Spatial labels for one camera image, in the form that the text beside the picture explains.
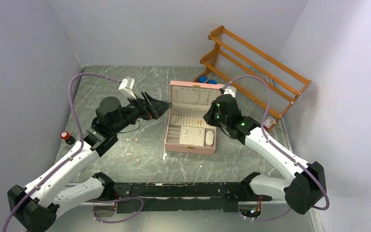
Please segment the pink jewelry box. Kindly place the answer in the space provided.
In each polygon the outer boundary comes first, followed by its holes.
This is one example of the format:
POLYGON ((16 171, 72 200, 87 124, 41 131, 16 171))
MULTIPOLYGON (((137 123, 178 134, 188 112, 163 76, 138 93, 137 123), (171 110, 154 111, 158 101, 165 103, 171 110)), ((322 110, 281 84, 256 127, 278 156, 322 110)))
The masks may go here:
POLYGON ((207 125, 203 116, 208 112, 211 103, 220 96, 221 84, 204 84, 185 81, 170 81, 169 119, 164 141, 166 151, 213 155, 216 150, 217 128, 207 125), (188 137, 183 136, 184 127, 189 128, 188 137), (213 131, 214 145, 204 145, 205 133, 213 131))

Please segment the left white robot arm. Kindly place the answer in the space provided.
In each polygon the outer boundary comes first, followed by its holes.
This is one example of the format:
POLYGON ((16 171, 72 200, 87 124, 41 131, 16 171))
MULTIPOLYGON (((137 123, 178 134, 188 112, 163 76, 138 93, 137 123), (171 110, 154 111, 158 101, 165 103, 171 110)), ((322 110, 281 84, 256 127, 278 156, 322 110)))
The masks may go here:
POLYGON ((99 172, 82 184, 67 184, 87 165, 101 158, 118 140, 117 135, 137 120, 159 119, 172 104, 156 100, 146 92, 122 106, 116 97, 104 98, 91 126, 71 150, 44 174, 24 187, 13 186, 8 201, 13 216, 29 232, 44 232, 65 212, 90 200, 115 198, 114 181, 99 172))

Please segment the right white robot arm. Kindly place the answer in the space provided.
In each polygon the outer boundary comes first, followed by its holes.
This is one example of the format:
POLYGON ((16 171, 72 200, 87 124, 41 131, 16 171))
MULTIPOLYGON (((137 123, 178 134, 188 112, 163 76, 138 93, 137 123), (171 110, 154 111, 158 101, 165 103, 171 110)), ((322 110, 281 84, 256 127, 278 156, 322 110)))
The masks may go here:
POLYGON ((294 155, 272 138, 259 122, 243 116, 230 94, 213 100, 203 119, 210 126, 225 129, 231 139, 258 152, 282 174, 282 179, 263 174, 247 177, 241 188, 245 199, 264 195, 285 200, 293 211, 304 215, 317 208, 316 203, 327 196, 324 167, 317 161, 309 163, 294 155))

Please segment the thin silver bangle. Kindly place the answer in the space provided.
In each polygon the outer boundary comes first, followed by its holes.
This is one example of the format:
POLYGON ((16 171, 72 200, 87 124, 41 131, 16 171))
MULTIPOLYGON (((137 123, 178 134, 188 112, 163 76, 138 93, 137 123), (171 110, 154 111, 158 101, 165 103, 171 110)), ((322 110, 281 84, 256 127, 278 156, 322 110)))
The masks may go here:
POLYGON ((136 122, 132 125, 132 128, 120 131, 119 134, 125 134, 125 133, 131 133, 134 131, 137 131, 141 127, 141 122, 140 120, 136 120, 136 122))

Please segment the white oval pillow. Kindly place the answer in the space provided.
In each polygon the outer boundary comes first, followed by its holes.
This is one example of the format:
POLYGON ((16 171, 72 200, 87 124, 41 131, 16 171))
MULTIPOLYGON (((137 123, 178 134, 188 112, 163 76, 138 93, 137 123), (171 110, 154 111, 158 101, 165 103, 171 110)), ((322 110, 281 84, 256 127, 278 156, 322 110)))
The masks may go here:
POLYGON ((207 131, 205 133, 204 145, 207 147, 212 147, 214 145, 214 133, 213 131, 207 131))

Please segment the blue box right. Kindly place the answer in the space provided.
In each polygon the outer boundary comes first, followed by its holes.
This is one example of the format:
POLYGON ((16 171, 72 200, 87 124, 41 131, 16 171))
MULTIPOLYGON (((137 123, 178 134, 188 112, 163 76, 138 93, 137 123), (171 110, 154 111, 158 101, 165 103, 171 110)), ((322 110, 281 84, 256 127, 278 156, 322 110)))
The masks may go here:
POLYGON ((208 83, 208 84, 213 84, 213 85, 217 85, 217 84, 218 84, 218 83, 217 83, 216 81, 214 81, 214 80, 209 80, 207 83, 208 83))

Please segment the blue box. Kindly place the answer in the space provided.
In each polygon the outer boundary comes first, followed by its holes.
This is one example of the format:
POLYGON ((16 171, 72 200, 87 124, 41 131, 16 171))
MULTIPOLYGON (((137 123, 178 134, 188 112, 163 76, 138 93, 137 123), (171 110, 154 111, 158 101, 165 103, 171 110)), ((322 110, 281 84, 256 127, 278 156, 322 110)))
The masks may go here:
POLYGON ((217 85, 217 84, 218 84, 218 83, 217 83, 216 81, 214 81, 214 80, 209 80, 207 83, 208 83, 208 84, 213 84, 213 85, 217 85))
POLYGON ((209 82, 209 79, 206 76, 200 76, 198 78, 198 82, 200 82, 200 83, 208 83, 209 82))

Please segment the blue box left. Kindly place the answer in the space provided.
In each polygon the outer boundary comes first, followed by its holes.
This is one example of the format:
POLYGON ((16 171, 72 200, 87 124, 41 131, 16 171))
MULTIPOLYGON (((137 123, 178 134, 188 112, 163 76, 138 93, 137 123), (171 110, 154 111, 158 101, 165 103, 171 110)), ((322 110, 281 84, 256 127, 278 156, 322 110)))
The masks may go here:
POLYGON ((198 78, 198 82, 200 82, 200 83, 208 83, 209 82, 209 79, 206 76, 200 76, 198 78))

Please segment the crystal drop earring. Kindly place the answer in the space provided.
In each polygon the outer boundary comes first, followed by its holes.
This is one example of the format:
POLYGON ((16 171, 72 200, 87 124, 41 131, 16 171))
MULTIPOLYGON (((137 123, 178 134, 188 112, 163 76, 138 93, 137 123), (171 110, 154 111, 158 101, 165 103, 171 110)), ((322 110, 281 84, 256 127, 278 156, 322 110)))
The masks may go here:
POLYGON ((188 134, 189 134, 189 128, 184 127, 184 129, 183 129, 183 136, 185 138, 187 138, 188 137, 188 134))

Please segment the small red white box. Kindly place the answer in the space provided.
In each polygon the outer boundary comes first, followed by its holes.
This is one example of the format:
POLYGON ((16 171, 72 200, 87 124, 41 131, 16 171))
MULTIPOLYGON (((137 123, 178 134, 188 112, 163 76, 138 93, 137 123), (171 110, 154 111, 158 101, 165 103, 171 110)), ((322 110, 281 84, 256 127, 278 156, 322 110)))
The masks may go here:
POLYGON ((263 125, 266 130, 269 130, 276 123, 276 119, 269 116, 265 119, 263 125))

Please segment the orange wooden rack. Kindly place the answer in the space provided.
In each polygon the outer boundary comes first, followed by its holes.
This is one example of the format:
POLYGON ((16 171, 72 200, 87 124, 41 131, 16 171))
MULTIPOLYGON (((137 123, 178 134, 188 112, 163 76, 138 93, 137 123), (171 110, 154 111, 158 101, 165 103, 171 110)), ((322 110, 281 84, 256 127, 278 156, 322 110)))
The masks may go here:
POLYGON ((208 35, 213 49, 200 59, 205 70, 200 76, 231 82, 240 93, 258 106, 268 109, 276 123, 298 100, 311 80, 266 54, 245 39, 219 26, 208 35))

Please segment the red emergency stop button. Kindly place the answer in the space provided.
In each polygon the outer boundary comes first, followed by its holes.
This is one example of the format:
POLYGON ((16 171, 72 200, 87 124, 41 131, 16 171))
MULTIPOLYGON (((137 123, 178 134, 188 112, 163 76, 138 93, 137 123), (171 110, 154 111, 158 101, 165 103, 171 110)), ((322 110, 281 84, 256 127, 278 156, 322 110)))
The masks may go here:
POLYGON ((67 131, 63 131, 60 134, 61 139, 68 145, 73 145, 75 143, 75 138, 71 136, 67 131))

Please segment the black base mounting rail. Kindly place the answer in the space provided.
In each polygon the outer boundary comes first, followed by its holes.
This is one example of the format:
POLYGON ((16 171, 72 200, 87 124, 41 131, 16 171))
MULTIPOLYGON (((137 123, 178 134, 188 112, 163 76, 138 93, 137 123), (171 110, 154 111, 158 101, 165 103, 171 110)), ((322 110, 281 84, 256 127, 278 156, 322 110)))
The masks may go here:
POLYGON ((101 203, 119 200, 117 213, 221 210, 238 213, 239 204, 269 202, 241 182, 115 183, 96 198, 101 203))

